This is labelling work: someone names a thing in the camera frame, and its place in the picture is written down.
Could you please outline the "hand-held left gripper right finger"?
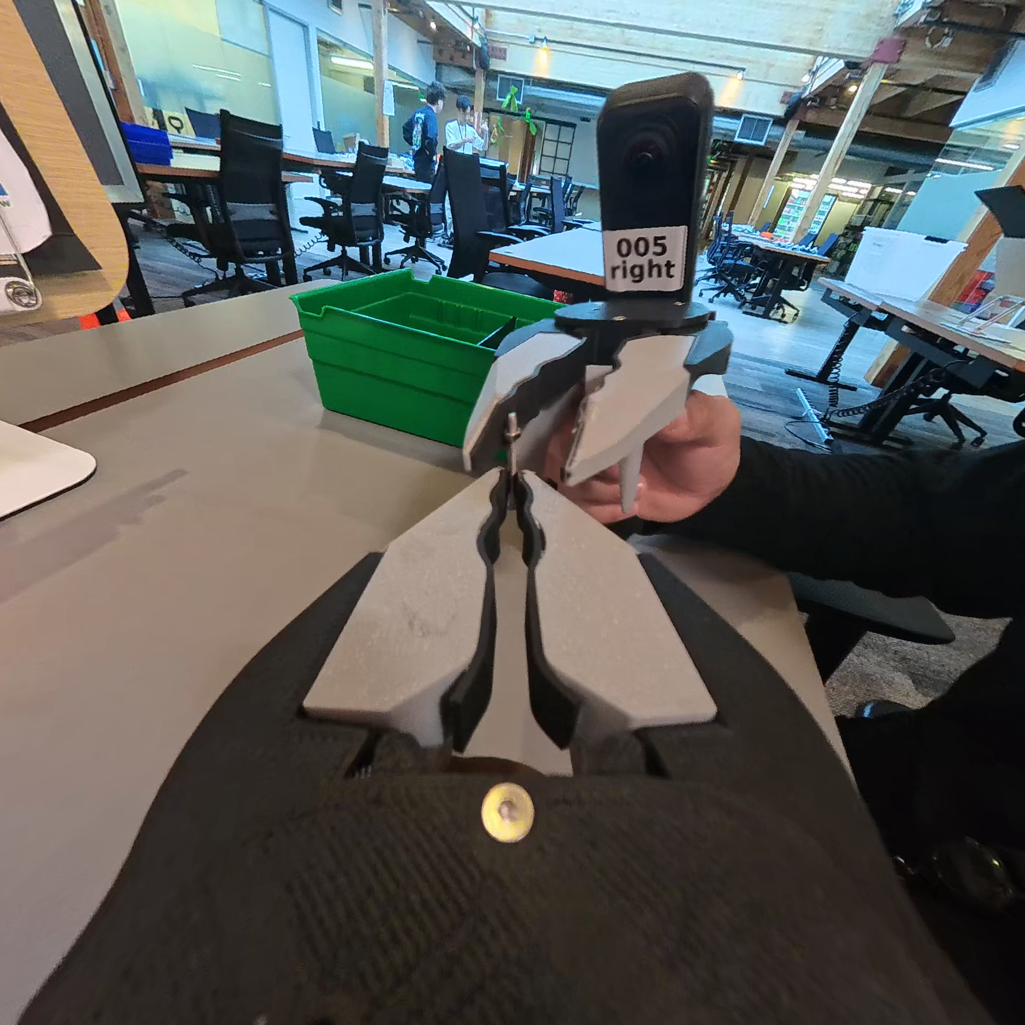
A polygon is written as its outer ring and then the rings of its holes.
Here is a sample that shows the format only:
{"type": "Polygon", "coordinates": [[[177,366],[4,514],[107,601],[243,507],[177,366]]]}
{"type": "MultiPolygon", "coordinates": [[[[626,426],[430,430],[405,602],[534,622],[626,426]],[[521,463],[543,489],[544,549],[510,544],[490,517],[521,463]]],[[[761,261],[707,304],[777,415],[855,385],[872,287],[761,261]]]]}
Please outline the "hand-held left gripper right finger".
{"type": "Polygon", "coordinates": [[[560,750],[716,717],[634,548],[534,471],[512,481],[533,717],[560,750]]]}

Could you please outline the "person's black clothed body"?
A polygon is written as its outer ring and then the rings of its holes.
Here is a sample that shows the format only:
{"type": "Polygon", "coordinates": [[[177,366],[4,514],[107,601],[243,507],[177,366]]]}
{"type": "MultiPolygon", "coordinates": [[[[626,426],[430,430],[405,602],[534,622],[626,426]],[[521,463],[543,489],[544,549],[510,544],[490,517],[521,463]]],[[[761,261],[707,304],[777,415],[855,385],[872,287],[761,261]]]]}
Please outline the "person's black clothed body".
{"type": "Polygon", "coordinates": [[[918,709],[837,719],[920,918],[996,1023],[1024,1022],[1024,627],[918,709]]]}

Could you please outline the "green plastic bin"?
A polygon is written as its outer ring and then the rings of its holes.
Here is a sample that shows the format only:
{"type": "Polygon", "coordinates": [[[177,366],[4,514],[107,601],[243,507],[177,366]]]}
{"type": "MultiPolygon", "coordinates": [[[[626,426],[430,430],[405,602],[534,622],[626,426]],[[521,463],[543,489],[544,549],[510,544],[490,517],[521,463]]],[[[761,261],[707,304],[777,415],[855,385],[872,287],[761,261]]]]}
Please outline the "green plastic bin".
{"type": "Polygon", "coordinates": [[[371,275],[291,297],[323,407],[461,447],[506,335],[558,303],[412,271],[371,275]]]}

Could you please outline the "wooden support post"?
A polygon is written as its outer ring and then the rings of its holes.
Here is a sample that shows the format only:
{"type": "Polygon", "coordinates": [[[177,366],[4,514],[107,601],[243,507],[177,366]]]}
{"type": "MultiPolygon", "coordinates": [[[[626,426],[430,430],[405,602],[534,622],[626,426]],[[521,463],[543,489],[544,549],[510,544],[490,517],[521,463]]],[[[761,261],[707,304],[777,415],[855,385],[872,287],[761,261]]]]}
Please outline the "wooden support post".
{"type": "Polygon", "coordinates": [[[389,151],[389,115],[385,104],[389,73],[388,5],[374,0],[371,8],[376,145],[389,151]]]}
{"type": "Polygon", "coordinates": [[[779,175],[785,156],[787,155],[788,148],[792,142],[793,136],[797,133],[801,123],[801,113],[795,114],[794,117],[790,118],[786,123],[778,146],[776,147],[775,153],[771,159],[768,166],[766,174],[762,181],[762,186],[758,190],[758,197],[756,197],[750,211],[750,216],[748,217],[747,224],[752,227],[757,227],[762,224],[760,217],[762,216],[762,211],[766,207],[769,198],[773,192],[776,178],[779,175]]]}
{"type": "Polygon", "coordinates": [[[87,30],[98,49],[119,119],[151,127],[151,115],[144,102],[117,3],[84,1],[83,4],[87,30]]]}
{"type": "Polygon", "coordinates": [[[829,190],[834,177],[839,173],[842,161],[857,134],[872,98],[881,84],[881,78],[888,66],[883,61],[872,61],[862,75],[856,92],[852,94],[851,102],[839,125],[826,158],[818,173],[815,186],[801,212],[801,219],[795,227],[793,239],[797,242],[805,237],[815,220],[821,202],[829,190]]]}

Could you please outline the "blue plastic bin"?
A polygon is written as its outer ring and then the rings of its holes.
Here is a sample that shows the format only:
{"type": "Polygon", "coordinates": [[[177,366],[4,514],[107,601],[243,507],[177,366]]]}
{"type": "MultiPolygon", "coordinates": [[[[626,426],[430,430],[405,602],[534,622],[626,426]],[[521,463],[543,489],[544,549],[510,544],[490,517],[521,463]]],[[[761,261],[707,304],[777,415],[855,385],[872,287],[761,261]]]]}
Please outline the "blue plastic bin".
{"type": "Polygon", "coordinates": [[[126,121],[120,121],[120,128],[130,156],[137,166],[172,165],[173,147],[166,130],[126,121]]]}

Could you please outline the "white cardboard panel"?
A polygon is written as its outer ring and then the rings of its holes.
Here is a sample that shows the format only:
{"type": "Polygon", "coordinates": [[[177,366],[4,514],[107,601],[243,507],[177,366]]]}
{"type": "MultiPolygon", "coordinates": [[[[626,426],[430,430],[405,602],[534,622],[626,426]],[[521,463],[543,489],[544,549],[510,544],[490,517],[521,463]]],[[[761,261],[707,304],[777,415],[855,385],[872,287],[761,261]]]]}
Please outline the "white cardboard panel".
{"type": "Polygon", "coordinates": [[[961,241],[867,225],[843,280],[904,301],[922,301],[963,252],[961,241]]]}

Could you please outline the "wooden backing board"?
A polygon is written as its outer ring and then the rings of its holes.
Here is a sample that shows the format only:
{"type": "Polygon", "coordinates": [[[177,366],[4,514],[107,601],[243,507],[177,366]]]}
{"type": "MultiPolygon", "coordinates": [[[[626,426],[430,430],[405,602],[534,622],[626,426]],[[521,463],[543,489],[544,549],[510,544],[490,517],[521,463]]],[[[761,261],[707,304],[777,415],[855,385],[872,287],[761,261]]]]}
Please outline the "wooden backing board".
{"type": "Polygon", "coordinates": [[[2,2],[2,129],[26,158],[53,234],[25,255],[2,254],[2,278],[34,283],[35,312],[2,327],[78,318],[113,303],[126,285],[127,246],[59,86],[74,85],[70,46],[53,2],[2,2]]]}

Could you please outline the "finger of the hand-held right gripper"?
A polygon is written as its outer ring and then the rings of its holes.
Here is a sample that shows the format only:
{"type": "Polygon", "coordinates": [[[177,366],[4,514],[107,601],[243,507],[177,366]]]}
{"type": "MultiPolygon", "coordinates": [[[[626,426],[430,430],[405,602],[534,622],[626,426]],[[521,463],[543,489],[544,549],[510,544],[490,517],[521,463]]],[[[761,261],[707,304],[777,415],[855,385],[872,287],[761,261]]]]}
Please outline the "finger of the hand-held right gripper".
{"type": "Polygon", "coordinates": [[[695,335],[649,335],[623,342],[616,363],[581,405],[563,468],[579,486],[619,469],[620,506],[631,512],[648,439],[679,416],[690,391],[688,357],[695,335]]]}
{"type": "Polygon", "coordinates": [[[495,351],[471,407],[462,443],[464,470],[492,468],[508,446],[508,417],[525,430],[577,387],[587,363],[587,343],[555,324],[530,324],[509,333],[495,351]]]}

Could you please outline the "dark grey office chair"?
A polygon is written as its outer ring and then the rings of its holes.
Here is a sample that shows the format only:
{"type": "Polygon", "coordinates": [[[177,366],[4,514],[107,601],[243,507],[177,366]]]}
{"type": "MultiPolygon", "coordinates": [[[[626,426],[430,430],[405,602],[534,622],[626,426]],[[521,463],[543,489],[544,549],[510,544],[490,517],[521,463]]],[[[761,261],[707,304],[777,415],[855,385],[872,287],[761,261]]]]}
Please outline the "dark grey office chair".
{"type": "Polygon", "coordinates": [[[814,638],[851,640],[879,634],[926,645],[947,645],[955,634],[934,605],[920,596],[892,597],[851,581],[790,573],[788,579],[814,638]]]}

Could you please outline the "printed instruction sheet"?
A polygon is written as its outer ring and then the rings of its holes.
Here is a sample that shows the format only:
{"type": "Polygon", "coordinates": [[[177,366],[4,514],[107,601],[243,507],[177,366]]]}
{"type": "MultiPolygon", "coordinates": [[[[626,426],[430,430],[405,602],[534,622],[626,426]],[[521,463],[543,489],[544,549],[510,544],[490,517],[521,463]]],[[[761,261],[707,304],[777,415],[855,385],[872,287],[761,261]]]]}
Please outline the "printed instruction sheet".
{"type": "Polygon", "coordinates": [[[45,202],[26,158],[1,129],[1,252],[25,255],[48,242],[52,234],[45,202]]]}

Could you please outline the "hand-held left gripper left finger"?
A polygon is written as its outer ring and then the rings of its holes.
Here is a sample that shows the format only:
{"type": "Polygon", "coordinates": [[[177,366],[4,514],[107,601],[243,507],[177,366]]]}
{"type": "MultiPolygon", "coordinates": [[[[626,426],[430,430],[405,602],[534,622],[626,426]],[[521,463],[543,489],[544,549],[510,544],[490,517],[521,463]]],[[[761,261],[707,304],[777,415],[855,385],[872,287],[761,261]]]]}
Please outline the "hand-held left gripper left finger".
{"type": "Polygon", "coordinates": [[[492,692],[508,475],[486,471],[379,557],[311,690],[311,717],[466,750],[492,692]]]}

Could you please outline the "grey partition panel on stand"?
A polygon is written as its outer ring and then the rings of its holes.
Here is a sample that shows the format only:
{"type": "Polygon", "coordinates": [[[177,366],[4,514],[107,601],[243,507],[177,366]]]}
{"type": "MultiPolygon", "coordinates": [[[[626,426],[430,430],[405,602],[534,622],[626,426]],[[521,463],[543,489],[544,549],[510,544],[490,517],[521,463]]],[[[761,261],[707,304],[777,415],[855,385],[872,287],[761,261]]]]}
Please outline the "grey partition panel on stand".
{"type": "Polygon", "coordinates": [[[121,127],[96,45],[87,31],[82,4],[54,1],[53,7],[61,36],[70,46],[74,81],[74,85],[59,86],[58,93],[125,237],[130,313],[135,319],[152,316],[156,309],[138,263],[137,240],[129,225],[129,216],[144,213],[146,207],[144,181],[121,127]]]}

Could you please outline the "person's right forearm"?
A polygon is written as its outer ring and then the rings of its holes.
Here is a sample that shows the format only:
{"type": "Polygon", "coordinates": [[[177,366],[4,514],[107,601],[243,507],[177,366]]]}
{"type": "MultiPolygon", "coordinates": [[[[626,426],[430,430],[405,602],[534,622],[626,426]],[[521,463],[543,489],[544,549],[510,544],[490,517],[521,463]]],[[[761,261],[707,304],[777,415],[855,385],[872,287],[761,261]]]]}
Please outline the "person's right forearm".
{"type": "Polygon", "coordinates": [[[743,438],[739,468],[674,533],[817,579],[1023,617],[1024,443],[973,452],[824,454],[743,438]]]}

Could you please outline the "person's right hand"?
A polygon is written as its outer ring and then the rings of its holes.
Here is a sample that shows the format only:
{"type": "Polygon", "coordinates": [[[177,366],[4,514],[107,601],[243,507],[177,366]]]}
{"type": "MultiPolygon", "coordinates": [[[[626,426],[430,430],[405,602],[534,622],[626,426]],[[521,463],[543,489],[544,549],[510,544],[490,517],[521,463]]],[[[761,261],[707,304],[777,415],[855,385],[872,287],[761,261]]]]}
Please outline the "person's right hand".
{"type": "Polygon", "coordinates": [[[738,408],[725,396],[693,391],[680,417],[647,441],[634,505],[624,511],[616,466],[577,486],[562,481],[574,419],[575,410],[571,410],[554,434],[542,474],[557,483],[560,493],[605,525],[630,518],[666,524],[688,519],[709,506],[738,471],[738,408]]]}

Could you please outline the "black office chair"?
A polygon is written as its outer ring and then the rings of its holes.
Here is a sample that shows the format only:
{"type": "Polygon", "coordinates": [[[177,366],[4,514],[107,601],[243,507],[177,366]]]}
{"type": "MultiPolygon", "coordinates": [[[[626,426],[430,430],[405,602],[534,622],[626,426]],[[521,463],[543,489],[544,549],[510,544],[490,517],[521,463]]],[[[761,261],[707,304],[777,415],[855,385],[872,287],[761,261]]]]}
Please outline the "black office chair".
{"type": "Polygon", "coordinates": [[[283,180],[283,130],[227,109],[218,120],[218,179],[188,188],[192,223],[181,225],[178,235],[196,243],[221,274],[187,289],[184,306],[195,305],[199,295],[240,296],[298,282],[283,180]]]}
{"type": "Polygon", "coordinates": [[[503,289],[521,295],[552,299],[554,290],[545,288],[530,275],[492,266],[493,250],[548,235],[539,225],[512,225],[508,230],[490,230],[485,204],[485,190],[480,177],[480,161],[475,155],[446,147],[442,165],[453,219],[453,255],[447,272],[453,279],[471,278],[479,285],[503,289]]]}
{"type": "Polygon", "coordinates": [[[399,269],[403,269],[407,263],[426,261],[438,273],[445,274],[447,264],[427,247],[445,225],[445,169],[436,172],[427,188],[417,190],[413,184],[412,180],[405,180],[403,186],[383,186],[384,221],[402,230],[406,245],[384,252],[382,263],[391,266],[391,259],[400,257],[399,269]]]}
{"type": "Polygon", "coordinates": [[[744,247],[734,232],[733,212],[719,216],[712,244],[706,251],[708,268],[697,282],[703,285],[698,298],[712,302],[726,296],[740,304],[746,301],[744,285],[748,268],[742,258],[744,247]]]}
{"type": "Polygon", "coordinates": [[[339,266],[342,279],[354,268],[365,275],[382,272],[381,244],[384,239],[382,212],[382,186],[389,164],[389,150],[359,144],[352,175],[325,169],[323,184],[331,191],[332,199],[309,197],[320,205],[318,216],[301,217],[302,225],[313,228],[324,237],[330,252],[340,250],[340,256],[308,266],[302,279],[311,281],[316,271],[330,275],[332,266],[339,266]]]}

